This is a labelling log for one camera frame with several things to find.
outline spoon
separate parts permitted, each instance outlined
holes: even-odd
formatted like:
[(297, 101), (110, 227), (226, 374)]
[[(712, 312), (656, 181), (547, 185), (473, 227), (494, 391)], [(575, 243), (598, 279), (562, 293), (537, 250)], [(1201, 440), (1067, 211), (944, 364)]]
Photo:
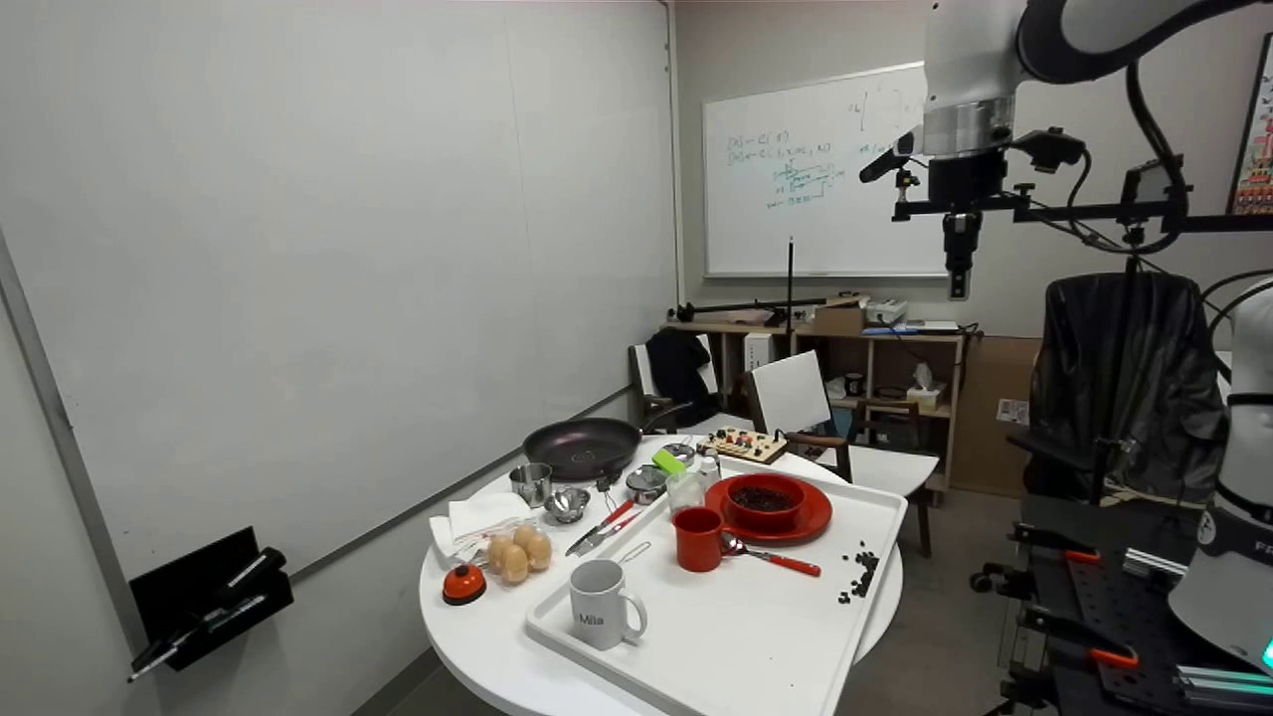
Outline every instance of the spoon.
[(733, 539), (733, 533), (725, 539), (725, 549), (726, 549), (726, 554), (748, 554), (748, 558), (754, 558), (754, 560), (783, 564), (783, 569), (791, 569), (791, 572), (824, 576), (824, 569), (812, 564), (812, 560), (794, 560), (794, 558), (778, 558), (778, 554), (754, 554), (748, 543), (738, 543), (738, 539)]

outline napkin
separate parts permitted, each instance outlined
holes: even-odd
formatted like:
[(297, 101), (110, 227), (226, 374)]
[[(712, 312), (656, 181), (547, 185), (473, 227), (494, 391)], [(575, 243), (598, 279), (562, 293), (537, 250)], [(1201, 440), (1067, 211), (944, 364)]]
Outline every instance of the napkin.
[(526, 520), (530, 504), (515, 492), (476, 492), (469, 501), (450, 501), (447, 516), (428, 516), (433, 549), (452, 558), (473, 558), (480, 549), (480, 533)]

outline black chair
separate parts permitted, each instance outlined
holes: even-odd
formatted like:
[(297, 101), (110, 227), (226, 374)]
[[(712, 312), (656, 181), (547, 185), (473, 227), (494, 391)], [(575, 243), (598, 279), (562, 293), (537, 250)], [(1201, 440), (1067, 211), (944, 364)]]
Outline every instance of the black chair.
[(1197, 501), (1226, 448), (1201, 291), (1177, 275), (1076, 275), (1045, 291), (1026, 488), (1096, 501), (1110, 487)]

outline red bowl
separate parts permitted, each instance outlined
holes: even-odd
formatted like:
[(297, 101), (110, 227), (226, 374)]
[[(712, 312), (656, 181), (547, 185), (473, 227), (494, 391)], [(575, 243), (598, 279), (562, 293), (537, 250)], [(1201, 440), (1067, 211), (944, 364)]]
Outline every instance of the red bowl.
[(733, 524), (778, 533), (799, 516), (802, 488), (783, 474), (738, 474), (725, 488), (725, 509)]

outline tray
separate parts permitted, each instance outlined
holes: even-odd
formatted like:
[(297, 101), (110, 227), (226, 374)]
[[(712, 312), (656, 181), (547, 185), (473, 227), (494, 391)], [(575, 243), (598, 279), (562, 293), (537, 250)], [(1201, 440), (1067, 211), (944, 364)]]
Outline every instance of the tray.
[[(656, 501), (598, 549), (598, 558), (623, 564), (630, 594), (647, 610), (639, 643), (602, 653), (575, 642), (566, 585), (526, 615), (526, 634), (659, 714), (835, 714), (905, 501), (844, 482), (812, 487), (830, 501), (826, 533), (775, 554), (819, 560), (824, 576), (754, 558), (725, 558), (712, 572), (684, 572), (667, 509)], [(875, 581), (844, 605), (844, 594), (854, 594), (851, 581), (862, 576), (858, 554), (877, 558)]]

